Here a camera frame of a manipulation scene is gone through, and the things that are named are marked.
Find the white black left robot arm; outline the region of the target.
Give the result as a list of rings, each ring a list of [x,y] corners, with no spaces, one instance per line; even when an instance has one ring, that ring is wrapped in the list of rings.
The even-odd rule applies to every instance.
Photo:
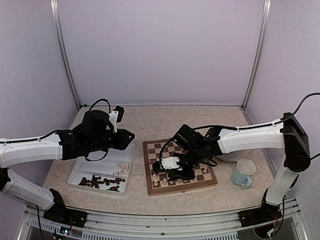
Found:
[[[11,167],[46,160],[88,158],[90,153],[125,150],[135,134],[117,127],[123,112],[89,110],[73,129],[54,130],[44,136],[0,140],[0,190],[49,211],[63,223],[70,218],[60,193],[43,188],[15,173]]]

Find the white plastic divided tray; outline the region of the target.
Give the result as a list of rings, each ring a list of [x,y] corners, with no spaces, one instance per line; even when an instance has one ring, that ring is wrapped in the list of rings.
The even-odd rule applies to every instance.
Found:
[[[107,154],[105,154],[103,151],[92,152],[89,154],[89,160],[86,160],[84,156],[78,157],[67,183],[70,185],[70,187],[81,190],[116,196],[125,196],[127,193],[127,187],[129,185],[129,176],[134,155],[135,144],[131,143],[125,150],[109,149]],[[117,170],[116,165],[120,163],[130,164],[127,175],[113,175],[113,172]],[[91,180],[92,175],[95,175],[96,177],[102,177],[102,179],[122,178],[125,179],[125,183],[120,184],[119,192],[106,190],[107,187],[103,185],[100,185],[100,189],[78,185],[83,177]]]

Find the white chess bishop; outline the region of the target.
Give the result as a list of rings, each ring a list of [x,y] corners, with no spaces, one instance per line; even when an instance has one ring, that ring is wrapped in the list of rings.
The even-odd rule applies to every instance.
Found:
[[[152,175],[152,182],[153,182],[153,187],[156,188],[159,186],[159,178],[157,174]]]

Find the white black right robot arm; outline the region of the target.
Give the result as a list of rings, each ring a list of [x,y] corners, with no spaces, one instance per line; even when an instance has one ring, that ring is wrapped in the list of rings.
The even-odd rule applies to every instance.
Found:
[[[198,128],[184,124],[171,141],[186,152],[170,157],[159,157],[161,169],[169,171],[169,179],[192,180],[194,167],[205,159],[233,152],[254,149],[283,149],[285,157],[271,187],[263,197],[256,218],[266,222],[281,204],[298,175],[311,165],[309,138],[290,112],[272,122],[250,126],[229,127],[209,125],[202,135]]]

